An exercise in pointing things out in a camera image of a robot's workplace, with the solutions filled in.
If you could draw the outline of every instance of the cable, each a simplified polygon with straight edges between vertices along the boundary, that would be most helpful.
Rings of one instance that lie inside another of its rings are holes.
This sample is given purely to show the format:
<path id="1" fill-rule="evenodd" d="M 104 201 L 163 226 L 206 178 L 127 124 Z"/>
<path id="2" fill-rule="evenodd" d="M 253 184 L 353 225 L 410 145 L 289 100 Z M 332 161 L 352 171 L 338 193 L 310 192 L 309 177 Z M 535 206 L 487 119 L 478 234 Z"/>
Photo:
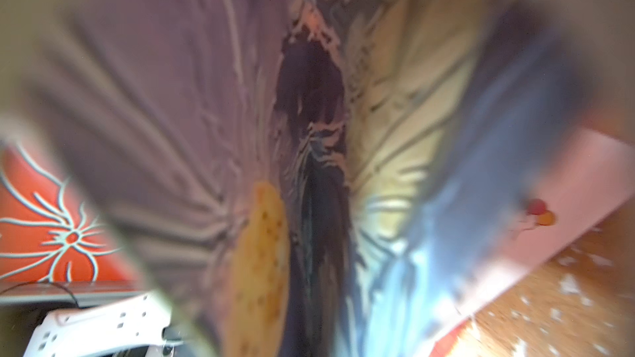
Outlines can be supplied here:
<path id="1" fill-rule="evenodd" d="M 7 293 L 7 292 L 9 292 L 11 290 L 14 290 L 16 288 L 20 288 L 20 287 L 23 287 L 25 285 L 31 285 L 31 284 L 49 284 L 49 285 L 52 285 L 54 287 L 59 288 L 60 290 L 63 290 L 64 292 L 66 292 L 73 299 L 73 302 L 75 303 L 75 306 L 77 306 L 77 308 L 79 309 L 79 302 L 77 301 L 77 298 L 75 297 L 75 294 L 71 290 L 69 290 L 67 287 L 63 286 L 62 284 L 52 283 L 52 282 L 49 282 L 49 281 L 46 281 L 46 282 L 37 282 L 37 281 L 35 281 L 35 282 L 19 283 L 19 284 L 12 285 L 11 287 L 0 291 L 0 295 L 5 294 L 5 293 Z"/>

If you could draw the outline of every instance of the red balloon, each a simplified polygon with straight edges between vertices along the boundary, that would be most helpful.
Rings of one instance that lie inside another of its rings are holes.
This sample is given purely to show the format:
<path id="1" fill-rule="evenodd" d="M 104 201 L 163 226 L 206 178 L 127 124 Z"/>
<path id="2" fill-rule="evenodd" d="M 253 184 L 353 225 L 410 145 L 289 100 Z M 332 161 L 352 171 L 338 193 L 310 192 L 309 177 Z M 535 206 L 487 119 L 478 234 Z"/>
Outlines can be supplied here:
<path id="1" fill-rule="evenodd" d="M 532 198 L 527 203 L 527 213 L 529 215 L 541 215 L 547 212 L 547 203 L 539 198 Z"/>

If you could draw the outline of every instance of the white plastic object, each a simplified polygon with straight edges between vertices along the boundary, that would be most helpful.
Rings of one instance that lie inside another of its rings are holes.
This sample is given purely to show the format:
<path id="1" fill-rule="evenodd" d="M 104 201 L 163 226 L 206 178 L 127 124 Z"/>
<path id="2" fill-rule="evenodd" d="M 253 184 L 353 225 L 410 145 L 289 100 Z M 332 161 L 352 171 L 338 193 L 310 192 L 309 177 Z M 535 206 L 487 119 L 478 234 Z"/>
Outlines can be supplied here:
<path id="1" fill-rule="evenodd" d="M 162 346 L 170 317 L 170 305 L 157 292 L 91 309 L 54 310 L 33 331 L 24 357 L 99 357 Z"/>

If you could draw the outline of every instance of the orange fabric with flower print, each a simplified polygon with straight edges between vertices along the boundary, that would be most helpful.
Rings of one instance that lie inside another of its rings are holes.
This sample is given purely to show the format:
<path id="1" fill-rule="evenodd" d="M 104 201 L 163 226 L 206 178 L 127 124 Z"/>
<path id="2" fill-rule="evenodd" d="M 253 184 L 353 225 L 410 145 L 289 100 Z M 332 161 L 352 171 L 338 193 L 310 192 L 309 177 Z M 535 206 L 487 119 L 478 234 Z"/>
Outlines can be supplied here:
<path id="1" fill-rule="evenodd" d="M 1 281 L 134 279 L 70 178 L 19 143 L 0 153 Z"/>

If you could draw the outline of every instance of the yellow balloon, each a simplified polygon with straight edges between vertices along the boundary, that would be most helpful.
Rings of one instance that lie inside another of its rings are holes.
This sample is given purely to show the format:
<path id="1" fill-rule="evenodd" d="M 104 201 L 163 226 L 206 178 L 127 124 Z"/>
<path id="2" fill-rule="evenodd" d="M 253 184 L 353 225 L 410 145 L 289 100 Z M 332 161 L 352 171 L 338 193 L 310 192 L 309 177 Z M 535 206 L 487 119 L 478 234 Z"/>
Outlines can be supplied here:
<path id="1" fill-rule="evenodd" d="M 540 214 L 536 216 L 536 223 L 541 226 L 551 226 L 556 223 L 556 214 L 551 211 Z"/>

